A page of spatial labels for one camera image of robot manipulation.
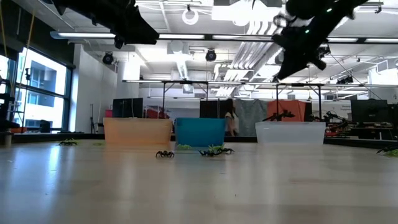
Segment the security camera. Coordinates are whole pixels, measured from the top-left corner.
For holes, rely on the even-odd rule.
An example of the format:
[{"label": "security camera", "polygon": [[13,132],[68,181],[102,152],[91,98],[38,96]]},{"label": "security camera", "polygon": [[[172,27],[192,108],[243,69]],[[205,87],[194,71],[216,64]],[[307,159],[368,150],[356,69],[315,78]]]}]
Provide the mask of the security camera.
[{"label": "security camera", "polygon": [[104,58],[102,58],[102,62],[104,62],[105,65],[111,65],[113,63],[112,52],[106,52]]},{"label": "security camera", "polygon": [[206,54],[206,61],[214,62],[217,58],[217,54],[213,49],[209,49]]}]

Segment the glass wall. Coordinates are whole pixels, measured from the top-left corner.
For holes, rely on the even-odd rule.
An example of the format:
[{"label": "glass wall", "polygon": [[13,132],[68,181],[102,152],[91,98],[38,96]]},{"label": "glass wall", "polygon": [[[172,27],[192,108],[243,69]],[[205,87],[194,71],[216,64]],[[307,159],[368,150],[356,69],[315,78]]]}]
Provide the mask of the glass wall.
[{"label": "glass wall", "polygon": [[[25,68],[29,68],[29,82]],[[70,101],[67,88],[70,74],[71,71],[65,66],[33,50],[24,49],[19,54],[16,72],[17,112],[14,122],[22,126],[24,120],[24,127],[37,129],[40,120],[46,120],[52,129],[67,129],[68,115],[65,111]]]}]

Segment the ceiling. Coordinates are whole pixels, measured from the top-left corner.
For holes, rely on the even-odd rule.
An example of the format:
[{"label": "ceiling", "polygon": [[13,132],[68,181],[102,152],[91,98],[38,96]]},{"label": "ceiling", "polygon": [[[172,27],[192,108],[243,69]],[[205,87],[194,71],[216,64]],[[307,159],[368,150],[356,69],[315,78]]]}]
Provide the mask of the ceiling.
[{"label": "ceiling", "polygon": [[[60,17],[51,5],[43,4],[40,0],[14,0],[29,12],[36,11],[37,17],[58,31],[66,32],[109,32],[102,26],[95,27],[91,21],[69,9]],[[375,36],[375,37],[398,37],[398,1],[383,0],[383,11],[375,14],[375,7],[367,8],[356,13],[356,19],[348,20],[342,26],[333,31],[331,35],[338,36]],[[202,6],[192,6],[193,9],[201,10],[199,20],[194,25],[188,25],[182,21],[182,13],[186,8],[184,5],[170,6],[167,4],[139,5],[141,16],[158,32],[161,33],[201,33],[201,34],[245,34],[249,26],[236,26],[232,21],[214,21],[211,19],[213,1],[204,0]],[[145,66],[141,72],[147,77],[152,74],[170,74],[176,70],[176,63],[169,60],[167,54],[167,41],[159,41],[157,45],[137,45],[136,49],[142,55]],[[193,54],[192,60],[187,61],[188,70],[214,70],[216,63],[231,63],[239,52],[240,42],[205,42],[188,41],[187,44]],[[103,55],[101,50],[113,45],[110,40],[90,40],[90,47],[98,55]],[[345,69],[361,68],[355,70],[354,76],[361,82],[367,81],[367,69],[374,66],[370,63],[384,57],[398,56],[398,45],[331,45],[331,52],[336,55],[325,58],[327,69],[320,71],[316,67],[302,70],[294,74],[292,82],[322,82],[330,76],[339,74]],[[216,50],[217,62],[205,61],[207,49]],[[115,56],[123,60],[128,58],[129,52],[118,52]]]}]

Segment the woman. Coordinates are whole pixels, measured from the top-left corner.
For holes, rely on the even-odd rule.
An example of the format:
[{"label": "woman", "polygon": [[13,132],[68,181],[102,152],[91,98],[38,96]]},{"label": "woman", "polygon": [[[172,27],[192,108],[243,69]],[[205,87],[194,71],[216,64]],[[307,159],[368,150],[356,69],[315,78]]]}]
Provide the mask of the woman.
[{"label": "woman", "polygon": [[226,100],[226,114],[225,114],[226,126],[225,135],[226,136],[238,136],[239,134],[239,118],[235,113],[235,105],[232,99]]}]

